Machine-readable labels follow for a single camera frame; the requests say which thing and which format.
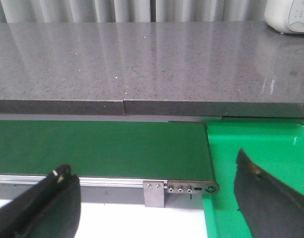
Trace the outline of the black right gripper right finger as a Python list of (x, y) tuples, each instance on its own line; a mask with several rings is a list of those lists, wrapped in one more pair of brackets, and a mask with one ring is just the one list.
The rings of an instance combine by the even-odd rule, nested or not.
[(234, 195), (254, 238), (304, 238), (304, 195), (255, 164), (236, 158)]

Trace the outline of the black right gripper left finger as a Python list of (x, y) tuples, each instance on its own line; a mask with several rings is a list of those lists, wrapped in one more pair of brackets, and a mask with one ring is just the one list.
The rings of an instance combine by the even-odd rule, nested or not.
[(80, 213), (79, 177), (61, 165), (0, 208), (0, 238), (73, 238)]

